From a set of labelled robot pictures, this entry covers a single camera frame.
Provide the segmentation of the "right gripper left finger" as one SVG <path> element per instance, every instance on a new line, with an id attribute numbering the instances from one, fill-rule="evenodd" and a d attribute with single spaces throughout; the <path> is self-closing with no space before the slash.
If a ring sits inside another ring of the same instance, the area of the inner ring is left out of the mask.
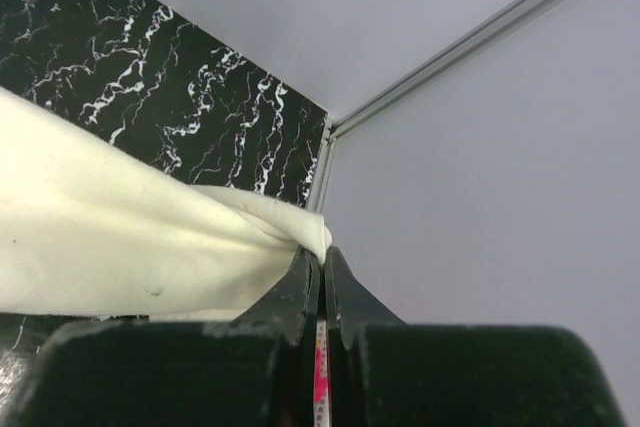
<path id="1" fill-rule="evenodd" d="M 309 426 L 316 257 L 231 321 L 75 322 L 45 343 L 14 400 L 18 426 Z"/>

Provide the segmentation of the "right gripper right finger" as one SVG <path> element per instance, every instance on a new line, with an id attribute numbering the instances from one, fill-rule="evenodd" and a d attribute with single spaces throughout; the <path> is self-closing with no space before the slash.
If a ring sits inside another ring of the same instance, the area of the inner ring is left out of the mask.
<path id="1" fill-rule="evenodd" d="M 401 320 L 341 251 L 324 266 L 335 426 L 621 426 L 588 345 L 551 326 Z"/>

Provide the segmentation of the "white t shirt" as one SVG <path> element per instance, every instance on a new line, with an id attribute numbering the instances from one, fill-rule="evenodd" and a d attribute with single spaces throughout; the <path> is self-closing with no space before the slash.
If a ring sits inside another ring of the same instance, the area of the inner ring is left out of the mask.
<path id="1" fill-rule="evenodd" d="M 305 249 L 319 214 L 241 189 L 190 186 L 9 92 L 1 94 L 1 309 L 231 320 Z"/>

